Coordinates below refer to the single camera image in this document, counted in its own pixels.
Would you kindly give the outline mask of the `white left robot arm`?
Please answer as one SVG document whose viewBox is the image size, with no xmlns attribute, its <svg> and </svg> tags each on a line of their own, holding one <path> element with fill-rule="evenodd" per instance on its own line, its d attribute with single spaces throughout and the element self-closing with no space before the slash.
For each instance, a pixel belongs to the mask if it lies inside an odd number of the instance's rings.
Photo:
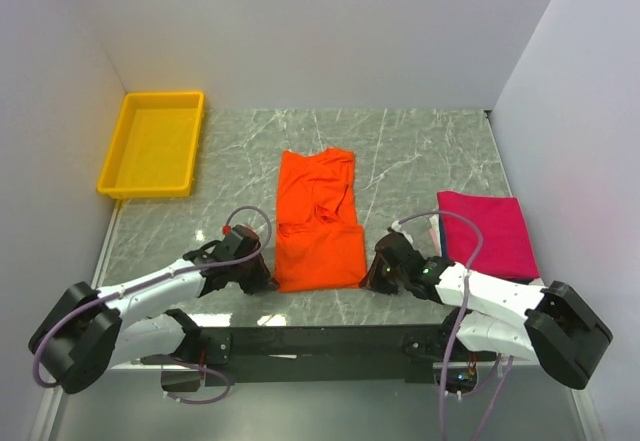
<svg viewBox="0 0 640 441">
<path fill-rule="evenodd" d="M 169 266 L 132 281 L 93 289 L 68 288 L 28 342 L 33 376 L 46 370 L 50 386 L 79 393 L 108 369 L 147 357 L 190 367 L 223 364 L 224 335 L 206 334 L 178 304 L 236 283 L 246 294 L 274 291 L 276 281 L 262 257 L 259 236 L 242 225 L 220 240 L 189 251 Z"/>
</svg>

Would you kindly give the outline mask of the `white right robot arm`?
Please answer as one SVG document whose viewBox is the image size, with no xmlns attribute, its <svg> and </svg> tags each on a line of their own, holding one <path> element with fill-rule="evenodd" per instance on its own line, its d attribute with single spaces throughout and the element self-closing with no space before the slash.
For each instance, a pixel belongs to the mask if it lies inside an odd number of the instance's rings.
<svg viewBox="0 0 640 441">
<path fill-rule="evenodd" d="M 570 285 L 524 285 L 467 269 L 445 257 L 424 257 L 401 233 L 375 246 L 360 283 L 378 293 L 405 289 L 421 300 L 458 308 L 439 335 L 444 356 L 494 352 L 537 363 L 574 390 L 584 389 L 613 340 L 602 319 Z"/>
</svg>

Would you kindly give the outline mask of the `orange t shirt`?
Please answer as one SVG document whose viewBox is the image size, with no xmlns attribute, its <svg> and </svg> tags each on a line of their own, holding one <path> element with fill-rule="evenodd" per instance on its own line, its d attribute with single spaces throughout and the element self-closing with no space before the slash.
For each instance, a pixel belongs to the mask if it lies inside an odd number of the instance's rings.
<svg viewBox="0 0 640 441">
<path fill-rule="evenodd" d="M 284 293 L 352 289 L 367 271 L 354 195 L 355 154 L 282 153 L 276 193 L 275 280 Z"/>
</svg>

